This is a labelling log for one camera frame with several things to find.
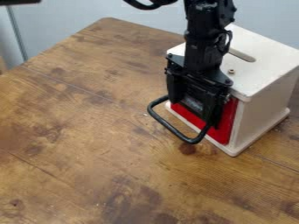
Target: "wall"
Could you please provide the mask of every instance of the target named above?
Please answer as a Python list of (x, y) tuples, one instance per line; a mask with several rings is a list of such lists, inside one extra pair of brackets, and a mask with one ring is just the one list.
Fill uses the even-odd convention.
[[(235, 0), (237, 25), (299, 48), (298, 0)], [(104, 17), (183, 33), (183, 0), (155, 11), (131, 8), (121, 0), (43, 0), (41, 4), (15, 6), (25, 51), (32, 57)]]
[(0, 55), (9, 68), (24, 62), (5, 7), (0, 7)]

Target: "wooden table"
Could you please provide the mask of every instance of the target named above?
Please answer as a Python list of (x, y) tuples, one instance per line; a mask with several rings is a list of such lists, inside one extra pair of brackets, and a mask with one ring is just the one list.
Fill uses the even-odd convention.
[(239, 157), (185, 145), (145, 113), (181, 42), (105, 18), (0, 76), (1, 224), (299, 222), (299, 87)]

